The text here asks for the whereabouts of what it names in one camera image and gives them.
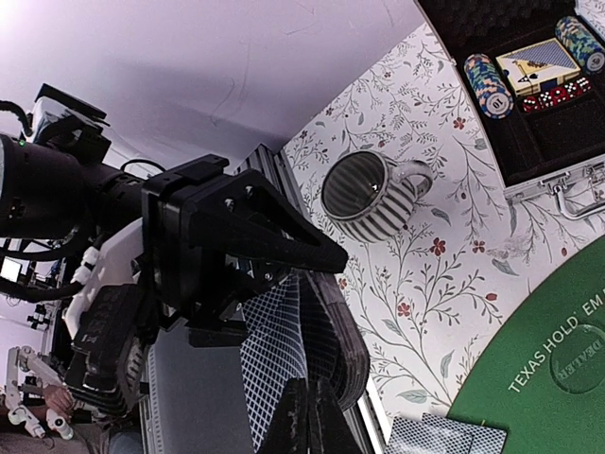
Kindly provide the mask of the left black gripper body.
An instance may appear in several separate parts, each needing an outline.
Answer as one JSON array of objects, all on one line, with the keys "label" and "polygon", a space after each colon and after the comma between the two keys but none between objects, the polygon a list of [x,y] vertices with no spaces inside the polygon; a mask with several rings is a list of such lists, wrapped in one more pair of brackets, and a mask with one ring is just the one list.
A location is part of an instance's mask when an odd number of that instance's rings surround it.
[{"label": "left black gripper body", "polygon": [[246,198],[241,179],[225,173],[228,160],[204,155],[164,171],[141,189],[149,328],[188,322],[195,348],[235,347],[248,336],[233,318],[238,304],[266,291],[239,269],[233,241],[235,210]]}]

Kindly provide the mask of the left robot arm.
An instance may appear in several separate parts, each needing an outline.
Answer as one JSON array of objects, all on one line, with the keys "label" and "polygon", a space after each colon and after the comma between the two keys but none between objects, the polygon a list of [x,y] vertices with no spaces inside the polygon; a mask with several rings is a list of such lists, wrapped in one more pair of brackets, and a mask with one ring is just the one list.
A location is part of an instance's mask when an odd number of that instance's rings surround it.
[{"label": "left robot arm", "polygon": [[33,113],[5,101],[22,124],[1,139],[1,234],[108,238],[142,225],[143,277],[155,299],[200,328],[219,328],[238,303],[290,270],[343,271],[348,255],[259,171],[226,173],[206,154],[151,178],[108,166],[105,115],[43,91]]}]

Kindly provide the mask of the blue playing card deck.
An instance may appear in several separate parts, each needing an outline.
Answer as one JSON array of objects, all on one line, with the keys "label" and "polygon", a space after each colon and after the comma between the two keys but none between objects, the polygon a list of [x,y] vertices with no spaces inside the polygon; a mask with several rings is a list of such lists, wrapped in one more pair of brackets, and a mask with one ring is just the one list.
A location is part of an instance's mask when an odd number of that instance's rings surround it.
[{"label": "blue playing card deck", "polygon": [[366,390],[370,355],[332,274],[292,273],[243,305],[240,347],[253,451],[268,433],[287,382],[326,379],[342,410]]}]

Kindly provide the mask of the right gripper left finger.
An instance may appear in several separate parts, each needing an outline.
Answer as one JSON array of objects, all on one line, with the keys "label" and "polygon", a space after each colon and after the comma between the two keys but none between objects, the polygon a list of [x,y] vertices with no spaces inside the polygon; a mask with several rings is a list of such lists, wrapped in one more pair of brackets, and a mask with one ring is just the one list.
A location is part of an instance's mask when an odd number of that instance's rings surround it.
[{"label": "right gripper left finger", "polygon": [[308,452],[308,388],[303,378],[290,379],[273,413],[258,454]]}]

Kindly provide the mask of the dealt blue playing card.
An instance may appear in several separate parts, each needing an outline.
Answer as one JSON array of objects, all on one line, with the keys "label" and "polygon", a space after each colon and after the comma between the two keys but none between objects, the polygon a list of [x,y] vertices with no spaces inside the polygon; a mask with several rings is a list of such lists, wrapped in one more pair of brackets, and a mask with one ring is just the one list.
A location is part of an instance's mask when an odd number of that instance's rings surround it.
[{"label": "dealt blue playing card", "polygon": [[462,423],[443,416],[424,413],[422,421],[436,428],[452,429],[470,435],[471,454],[500,454],[503,452],[508,433],[504,429]]}]

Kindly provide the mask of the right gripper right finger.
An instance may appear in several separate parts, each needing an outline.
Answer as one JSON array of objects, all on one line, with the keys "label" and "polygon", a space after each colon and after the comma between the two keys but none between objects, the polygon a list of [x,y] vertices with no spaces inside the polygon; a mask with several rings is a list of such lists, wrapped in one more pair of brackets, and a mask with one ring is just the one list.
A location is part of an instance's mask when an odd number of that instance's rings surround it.
[{"label": "right gripper right finger", "polygon": [[354,454],[359,452],[330,382],[310,380],[308,396],[308,442],[312,454]]}]

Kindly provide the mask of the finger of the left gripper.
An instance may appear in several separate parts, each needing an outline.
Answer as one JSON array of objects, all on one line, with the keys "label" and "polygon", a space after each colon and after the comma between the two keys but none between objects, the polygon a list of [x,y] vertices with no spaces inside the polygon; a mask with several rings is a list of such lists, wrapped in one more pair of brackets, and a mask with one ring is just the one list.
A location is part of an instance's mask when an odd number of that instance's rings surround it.
[{"label": "finger of the left gripper", "polygon": [[340,273],[347,252],[257,170],[221,175],[194,198],[188,244],[296,269]]}]

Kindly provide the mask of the clear acrylic dealer button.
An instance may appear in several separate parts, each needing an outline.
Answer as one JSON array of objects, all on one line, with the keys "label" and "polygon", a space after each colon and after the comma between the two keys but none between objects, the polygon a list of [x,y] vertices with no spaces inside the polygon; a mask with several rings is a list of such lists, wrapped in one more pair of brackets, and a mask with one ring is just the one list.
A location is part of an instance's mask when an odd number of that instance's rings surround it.
[{"label": "clear acrylic dealer button", "polygon": [[580,324],[555,349],[549,367],[554,383],[564,392],[595,391],[604,383],[604,330]]}]

